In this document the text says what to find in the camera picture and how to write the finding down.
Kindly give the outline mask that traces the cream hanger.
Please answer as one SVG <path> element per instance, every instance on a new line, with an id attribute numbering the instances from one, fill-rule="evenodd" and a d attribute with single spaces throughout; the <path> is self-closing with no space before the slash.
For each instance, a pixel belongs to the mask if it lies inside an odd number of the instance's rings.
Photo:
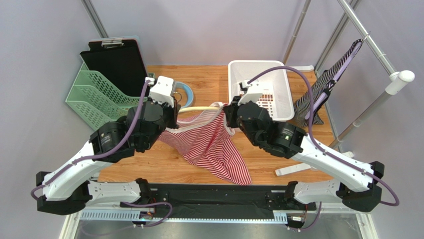
<path id="1" fill-rule="evenodd" d="M 193 111 L 220 111 L 222 107 L 187 107 L 180 109 L 178 114 L 186 113 L 186 112 L 193 112 Z"/>

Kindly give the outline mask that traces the red white striped tank top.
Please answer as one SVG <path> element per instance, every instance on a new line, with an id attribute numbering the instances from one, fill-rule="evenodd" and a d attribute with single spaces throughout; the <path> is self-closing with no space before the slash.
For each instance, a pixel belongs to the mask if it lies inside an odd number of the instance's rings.
<path id="1" fill-rule="evenodd" d="M 210 110 L 179 119 L 179 128 L 167 128 L 159 141 L 176 149 L 189 164 L 204 168 L 221 180 L 250 185 L 248 168 L 231 141 L 235 131 L 226 125 L 225 105 L 215 102 Z"/>

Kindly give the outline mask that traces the black white striped tank top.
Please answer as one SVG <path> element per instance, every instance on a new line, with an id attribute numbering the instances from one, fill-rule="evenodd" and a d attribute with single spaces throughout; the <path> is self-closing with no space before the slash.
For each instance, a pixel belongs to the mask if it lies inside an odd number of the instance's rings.
<path id="1" fill-rule="evenodd" d="M 313 124 L 324 124 L 324 121 L 318 115 L 318 111 L 328 100 L 335 84 L 340 80 L 346 68 L 359 52 L 362 44 L 362 39 L 354 41 L 345 54 L 329 69 L 324 70 L 323 73 L 318 77 L 316 82 L 311 86 L 312 97 L 314 101 L 313 105 L 310 104 L 310 95 L 308 92 L 305 92 L 302 97 L 295 101 L 294 121 L 298 126 L 308 126 L 311 114 L 313 114 Z"/>

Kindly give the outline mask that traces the lavender hanger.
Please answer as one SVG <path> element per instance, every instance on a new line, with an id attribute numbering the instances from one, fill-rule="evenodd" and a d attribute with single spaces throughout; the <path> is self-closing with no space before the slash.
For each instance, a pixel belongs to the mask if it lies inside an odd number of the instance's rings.
<path id="1" fill-rule="evenodd" d="M 344 71 L 356 56 L 358 51 L 361 49 L 364 41 L 366 41 L 368 37 L 369 33 L 367 33 L 363 39 L 354 41 L 349 50 L 332 67 L 323 72 L 320 77 L 323 78 L 324 84 L 318 87 L 318 97 L 314 99 L 314 104 L 312 107 L 310 107 L 309 112 L 305 115 L 305 120 L 309 120 L 311 112 L 314 113 L 314 117 L 317 115 L 318 110 L 328 100 L 335 84 L 340 80 Z"/>

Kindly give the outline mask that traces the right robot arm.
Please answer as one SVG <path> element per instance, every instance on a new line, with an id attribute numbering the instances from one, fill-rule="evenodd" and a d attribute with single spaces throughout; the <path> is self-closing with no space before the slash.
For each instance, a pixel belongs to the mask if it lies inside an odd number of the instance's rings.
<path id="1" fill-rule="evenodd" d="M 302 128 L 272 120 L 265 108 L 254 102 L 239 104 L 240 97 L 223 107 L 226 125 L 239 128 L 253 146 L 280 158 L 292 159 L 320 170 L 333 179 L 287 185 L 285 201 L 297 204 L 342 203 L 350 209 L 370 212 L 381 202 L 378 180 L 384 165 L 361 163 L 312 139 Z"/>

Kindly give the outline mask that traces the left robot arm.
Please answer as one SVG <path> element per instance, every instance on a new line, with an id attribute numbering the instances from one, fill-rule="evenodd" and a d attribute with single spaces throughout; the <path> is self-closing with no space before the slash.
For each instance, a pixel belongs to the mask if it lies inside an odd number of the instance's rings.
<path id="1" fill-rule="evenodd" d="M 180 105 L 147 100 L 131 108 L 126 116 L 105 123 L 82 149 L 53 172 L 36 175 L 37 210 L 69 215 L 95 204 L 118 203 L 129 207 L 152 201 L 148 181 L 138 178 L 128 183 L 101 183 L 94 175 L 120 160 L 144 153 L 168 128 L 178 127 Z"/>

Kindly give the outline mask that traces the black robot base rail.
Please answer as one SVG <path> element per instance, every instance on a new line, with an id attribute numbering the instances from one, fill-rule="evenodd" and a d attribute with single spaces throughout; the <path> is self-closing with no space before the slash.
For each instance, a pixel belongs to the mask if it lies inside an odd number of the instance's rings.
<path id="1" fill-rule="evenodd" d="M 320 213 L 319 203 L 302 204 L 290 196 L 294 186 L 152 184 L 149 207 L 124 203 L 87 207 L 79 218 L 131 222 L 147 227 L 156 222 L 265 223 L 304 226 L 308 213 Z"/>

